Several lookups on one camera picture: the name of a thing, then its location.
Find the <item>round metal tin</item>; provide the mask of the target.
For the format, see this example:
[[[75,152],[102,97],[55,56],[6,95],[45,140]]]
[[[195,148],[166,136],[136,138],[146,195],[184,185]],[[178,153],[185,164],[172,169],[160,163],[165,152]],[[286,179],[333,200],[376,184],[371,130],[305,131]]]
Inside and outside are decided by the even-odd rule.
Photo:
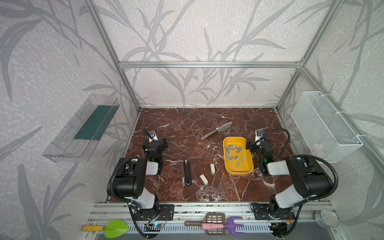
[[[321,228],[336,228],[339,225],[339,219],[335,212],[328,209],[322,209],[314,213],[314,221]]]

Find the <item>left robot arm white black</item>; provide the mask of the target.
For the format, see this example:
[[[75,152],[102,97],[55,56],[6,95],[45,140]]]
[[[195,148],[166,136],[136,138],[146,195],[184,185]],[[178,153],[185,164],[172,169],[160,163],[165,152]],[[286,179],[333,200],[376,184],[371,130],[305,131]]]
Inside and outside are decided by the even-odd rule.
[[[168,148],[167,139],[146,140],[145,156],[121,158],[107,186],[107,194],[137,211],[160,210],[156,195],[145,188],[146,176],[159,175],[164,167],[163,151]]]

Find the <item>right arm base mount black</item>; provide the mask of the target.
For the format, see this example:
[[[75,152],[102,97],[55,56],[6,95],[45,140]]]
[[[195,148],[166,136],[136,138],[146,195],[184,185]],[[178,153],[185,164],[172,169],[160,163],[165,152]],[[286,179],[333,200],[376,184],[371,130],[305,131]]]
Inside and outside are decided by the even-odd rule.
[[[269,209],[269,205],[270,204],[251,203],[250,208],[255,220],[291,222],[296,219],[292,208],[273,211]]]

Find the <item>pink object in basket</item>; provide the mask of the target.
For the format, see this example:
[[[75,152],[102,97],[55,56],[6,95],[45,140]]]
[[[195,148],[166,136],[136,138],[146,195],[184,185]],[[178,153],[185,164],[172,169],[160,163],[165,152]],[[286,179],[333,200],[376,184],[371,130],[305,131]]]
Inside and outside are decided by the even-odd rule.
[[[325,155],[323,144],[313,144],[311,151],[312,151],[314,156],[317,156],[319,158],[323,158]]]

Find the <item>clear plastic wall bin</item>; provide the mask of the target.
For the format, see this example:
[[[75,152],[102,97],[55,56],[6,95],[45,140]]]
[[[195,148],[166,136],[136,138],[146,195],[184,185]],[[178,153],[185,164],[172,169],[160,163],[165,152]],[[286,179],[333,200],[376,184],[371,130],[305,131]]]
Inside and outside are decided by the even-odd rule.
[[[119,106],[117,97],[90,94],[54,140],[43,151],[43,156],[55,163],[86,163],[100,141],[75,140],[74,137],[99,105]]]

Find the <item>brown toy spatula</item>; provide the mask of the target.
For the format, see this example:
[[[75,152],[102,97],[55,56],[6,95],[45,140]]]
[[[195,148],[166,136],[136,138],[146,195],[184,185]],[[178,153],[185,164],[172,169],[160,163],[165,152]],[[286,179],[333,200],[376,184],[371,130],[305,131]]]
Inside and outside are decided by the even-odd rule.
[[[224,213],[208,213],[203,221],[185,221],[186,227],[199,227],[208,235],[226,235],[224,229],[226,223],[226,215]]]

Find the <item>small beige stapler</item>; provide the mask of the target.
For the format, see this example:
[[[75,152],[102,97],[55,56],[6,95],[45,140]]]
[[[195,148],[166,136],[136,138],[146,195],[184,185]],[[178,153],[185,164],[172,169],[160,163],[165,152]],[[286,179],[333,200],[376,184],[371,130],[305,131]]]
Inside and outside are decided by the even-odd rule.
[[[200,179],[204,185],[207,185],[209,183],[208,179],[206,178],[206,176],[204,174],[201,174],[199,177],[200,177]]]
[[[212,175],[214,175],[216,173],[215,164],[210,164],[210,170],[211,170]]]

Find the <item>black stapler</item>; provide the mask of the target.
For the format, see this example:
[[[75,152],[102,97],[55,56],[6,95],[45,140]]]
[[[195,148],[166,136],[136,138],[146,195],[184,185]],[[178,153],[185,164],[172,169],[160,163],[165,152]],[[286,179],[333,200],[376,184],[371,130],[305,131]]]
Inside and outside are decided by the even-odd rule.
[[[185,185],[190,186],[192,184],[192,177],[191,177],[190,165],[188,160],[184,160],[184,174],[185,174]]]

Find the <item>green sponge in bin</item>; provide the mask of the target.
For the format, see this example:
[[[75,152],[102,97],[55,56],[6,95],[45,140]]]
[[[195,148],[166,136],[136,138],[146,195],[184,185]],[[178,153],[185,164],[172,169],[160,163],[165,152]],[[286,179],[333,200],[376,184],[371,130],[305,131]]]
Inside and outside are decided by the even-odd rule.
[[[100,141],[119,106],[99,105],[75,135],[75,140]]]

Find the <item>silver metal trowel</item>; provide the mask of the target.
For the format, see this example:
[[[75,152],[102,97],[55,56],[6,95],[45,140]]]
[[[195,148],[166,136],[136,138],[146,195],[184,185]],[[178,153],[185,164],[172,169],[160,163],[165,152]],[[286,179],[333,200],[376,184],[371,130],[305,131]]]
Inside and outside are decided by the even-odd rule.
[[[215,128],[214,130],[212,130],[211,132],[205,134],[204,136],[201,137],[201,140],[205,140],[206,138],[208,138],[209,136],[213,135],[214,133],[218,133],[218,134],[221,134],[223,132],[225,132],[226,130],[228,130],[231,126],[232,126],[233,122],[228,122],[224,125],[221,125],[217,128]]]

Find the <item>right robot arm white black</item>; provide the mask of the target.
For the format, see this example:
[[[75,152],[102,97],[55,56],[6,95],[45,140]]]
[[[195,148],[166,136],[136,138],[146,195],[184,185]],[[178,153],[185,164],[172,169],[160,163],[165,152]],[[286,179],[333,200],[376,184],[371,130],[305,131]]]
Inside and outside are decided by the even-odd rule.
[[[336,170],[325,160],[312,155],[295,155],[273,160],[274,149],[268,141],[246,142],[246,149],[256,153],[261,173],[267,176],[290,176],[292,184],[271,196],[268,204],[250,205],[256,220],[282,220],[292,217],[293,208],[332,195],[338,185]]]

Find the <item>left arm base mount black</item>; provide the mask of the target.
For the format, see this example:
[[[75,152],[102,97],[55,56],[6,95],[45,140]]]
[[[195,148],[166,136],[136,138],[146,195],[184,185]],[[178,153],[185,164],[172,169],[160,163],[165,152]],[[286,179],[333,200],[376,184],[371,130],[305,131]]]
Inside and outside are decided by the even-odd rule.
[[[160,204],[155,205],[152,209],[141,209],[134,211],[134,219],[136,221],[149,221],[153,218],[160,221],[173,220],[175,213],[175,205]]]

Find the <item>yellow plastic tray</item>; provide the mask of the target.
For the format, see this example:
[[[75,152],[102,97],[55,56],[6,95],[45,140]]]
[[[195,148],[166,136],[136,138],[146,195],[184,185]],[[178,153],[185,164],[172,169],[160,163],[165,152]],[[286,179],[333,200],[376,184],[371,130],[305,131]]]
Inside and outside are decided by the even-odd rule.
[[[245,176],[254,170],[252,155],[246,149],[246,143],[243,137],[227,137],[223,140],[225,168],[229,175]]]

